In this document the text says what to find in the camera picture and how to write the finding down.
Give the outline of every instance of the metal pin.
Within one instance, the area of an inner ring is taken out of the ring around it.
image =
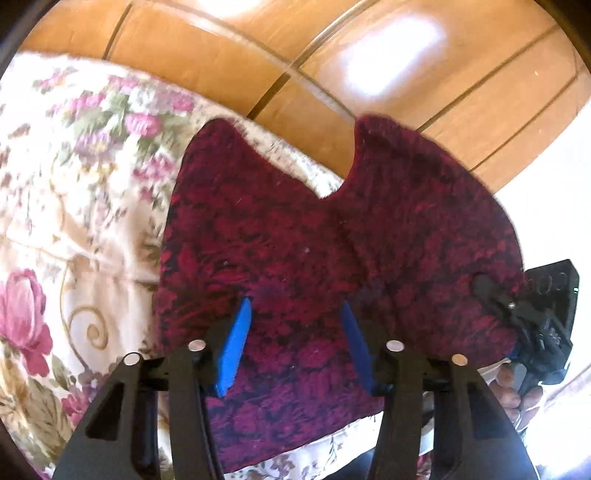
[[[388,340],[386,342],[386,348],[391,352],[402,352],[404,350],[404,344],[399,340]]]
[[[452,362],[459,367],[465,367],[468,364],[468,359],[461,353],[456,353],[455,355],[452,355]]]
[[[137,364],[142,358],[140,357],[139,353],[129,353],[125,355],[123,359],[123,363],[128,367]]]
[[[192,352],[200,352],[205,348],[206,343],[203,340],[193,340],[189,343],[189,350]]]

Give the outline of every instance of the clamp jaw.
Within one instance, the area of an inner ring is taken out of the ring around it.
[[[250,323],[245,299],[204,340],[152,360],[127,354],[74,431],[54,480],[160,480],[159,391],[168,392],[177,480],[222,480],[205,398],[223,397],[233,384]]]
[[[533,268],[525,275],[528,288],[517,298],[484,274],[472,284],[483,305],[517,331],[517,362],[527,370],[516,386],[521,396],[540,383],[556,385],[564,380],[579,292],[579,275],[570,260]]]
[[[538,480],[511,421],[466,358],[425,357],[381,325],[357,321],[348,303],[341,320],[353,363],[368,393],[384,397],[384,417],[368,480],[414,480],[423,392],[434,394],[431,480]]]

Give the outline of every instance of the pink flower pattern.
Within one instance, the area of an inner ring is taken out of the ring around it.
[[[15,270],[0,283],[0,336],[24,357],[29,375],[46,377],[53,340],[43,318],[46,297],[33,270]]]
[[[109,86],[114,87],[117,91],[122,93],[131,93],[131,90],[139,85],[139,80],[136,77],[118,77],[109,75]]]
[[[171,106],[173,110],[192,112],[195,108],[195,100],[188,93],[175,92],[173,93]]]
[[[56,71],[51,77],[45,80],[36,80],[33,82],[33,87],[41,90],[41,93],[47,93],[53,90],[56,86],[62,85],[64,80],[70,73],[74,73],[76,69],[66,68],[65,70]]]
[[[152,158],[142,163],[139,167],[135,167],[133,176],[140,182],[162,181],[170,178],[170,174],[173,171],[174,162],[172,158],[161,153],[154,155]]]
[[[146,202],[151,202],[154,200],[154,191],[152,188],[142,187],[139,191],[139,198],[141,200],[145,200]]]
[[[155,137],[162,129],[162,121],[157,115],[130,113],[125,117],[125,126],[130,134]]]
[[[80,157],[80,160],[86,166],[110,161],[113,155],[111,135],[108,132],[82,135],[78,138],[76,146],[74,146],[74,153]]]
[[[97,93],[95,95],[84,94],[80,98],[70,100],[68,109],[72,112],[79,112],[84,109],[97,108],[105,98],[106,95],[104,93]]]
[[[70,394],[61,399],[61,406],[74,427],[78,425],[95,396],[96,389],[89,385],[82,387],[82,390],[72,386]]]

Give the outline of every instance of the red patterned fabric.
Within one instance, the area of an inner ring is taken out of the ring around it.
[[[355,142],[349,177],[325,199],[222,119],[185,153],[156,293],[161,348],[202,337],[240,297],[254,310],[235,385],[209,401],[225,471],[380,411],[349,358],[346,298],[427,355],[461,352],[481,367],[514,347],[470,293],[478,272],[522,285],[505,212],[445,151],[388,118],[358,120]]]

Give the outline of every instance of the wood plank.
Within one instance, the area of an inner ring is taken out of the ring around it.
[[[134,6],[110,60],[157,75],[246,115],[282,70],[260,49],[200,28],[195,17]]]
[[[474,175],[493,193],[533,162],[574,120],[591,96],[591,75],[576,80],[507,145],[478,166]]]
[[[417,128],[554,25],[533,0],[381,0],[303,70],[356,115]]]
[[[21,49],[99,59],[128,4],[129,0],[61,0]]]
[[[172,0],[205,12],[294,60],[358,0]]]
[[[579,54],[577,49],[575,47],[573,47],[573,50],[574,50],[574,60],[576,62],[576,66],[577,66],[577,72],[580,72],[583,69],[587,69],[587,67],[585,66],[585,62],[581,58],[581,55]]]
[[[575,72],[573,47],[564,32],[556,30],[468,94],[424,133],[466,168],[474,168],[542,110]]]
[[[291,79],[256,122],[316,162],[346,177],[353,164],[353,118],[345,118]]]

